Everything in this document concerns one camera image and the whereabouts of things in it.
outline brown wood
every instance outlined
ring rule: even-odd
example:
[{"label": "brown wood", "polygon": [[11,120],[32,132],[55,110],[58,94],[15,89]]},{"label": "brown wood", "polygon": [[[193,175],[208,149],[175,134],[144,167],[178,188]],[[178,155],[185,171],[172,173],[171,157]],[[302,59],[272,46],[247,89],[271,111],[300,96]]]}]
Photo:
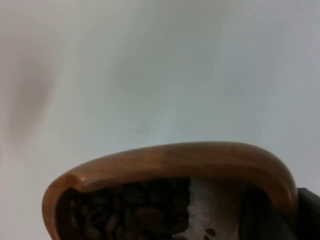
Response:
[{"label": "brown wood", "polygon": [[70,195],[154,178],[206,177],[247,182],[263,189],[289,221],[297,213],[297,189],[287,167],[259,147],[234,142],[194,142],[146,147],[104,156],[57,178],[42,202],[45,226],[53,240],[84,239],[65,221]]}]

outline wooden rim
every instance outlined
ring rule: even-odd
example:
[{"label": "wooden rim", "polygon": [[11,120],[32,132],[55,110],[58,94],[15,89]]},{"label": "wooden rim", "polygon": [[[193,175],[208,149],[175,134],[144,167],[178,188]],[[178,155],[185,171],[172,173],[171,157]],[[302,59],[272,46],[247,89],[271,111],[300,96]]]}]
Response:
[{"label": "wooden rim", "polygon": [[287,167],[275,155],[244,143],[192,142],[124,151],[71,169],[57,178],[44,194],[45,226],[53,240],[61,240],[56,207],[61,195],[70,188],[91,192],[154,178],[187,176],[250,182],[263,189],[289,221],[295,219],[296,185]]}]

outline wooden bowl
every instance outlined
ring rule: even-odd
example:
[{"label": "wooden bowl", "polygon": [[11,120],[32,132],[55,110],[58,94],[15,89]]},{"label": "wooden bowl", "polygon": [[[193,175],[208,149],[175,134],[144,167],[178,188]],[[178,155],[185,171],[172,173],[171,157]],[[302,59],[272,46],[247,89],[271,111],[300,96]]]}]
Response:
[{"label": "wooden bowl", "polygon": [[53,240],[85,240],[70,227],[68,203],[77,192],[157,178],[201,177],[228,183],[237,196],[249,186],[264,190],[273,205],[293,222],[297,189],[287,167],[259,147],[234,142],[192,142],[160,145],[104,156],[58,177],[42,202],[45,226]]}]

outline black object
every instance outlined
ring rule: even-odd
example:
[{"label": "black object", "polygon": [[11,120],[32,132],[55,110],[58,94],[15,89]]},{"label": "black object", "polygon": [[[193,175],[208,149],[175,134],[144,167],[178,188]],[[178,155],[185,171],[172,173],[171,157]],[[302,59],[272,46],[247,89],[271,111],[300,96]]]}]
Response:
[{"label": "black object", "polygon": [[244,194],[239,219],[240,240],[320,240],[320,197],[298,189],[299,210],[294,229],[260,189]]}]

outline wooden container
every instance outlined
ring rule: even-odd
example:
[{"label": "wooden container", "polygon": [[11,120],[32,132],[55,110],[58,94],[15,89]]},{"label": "wooden container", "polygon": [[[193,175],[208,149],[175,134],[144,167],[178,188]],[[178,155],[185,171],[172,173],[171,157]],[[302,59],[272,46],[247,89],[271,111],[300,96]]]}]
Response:
[{"label": "wooden container", "polygon": [[293,223],[297,189],[287,167],[259,147],[234,142],[160,145],[104,156],[58,177],[42,202],[45,226],[53,240],[85,240],[66,216],[70,197],[117,185],[157,178],[202,177],[233,185],[237,198],[251,187],[264,190],[273,205]]}]

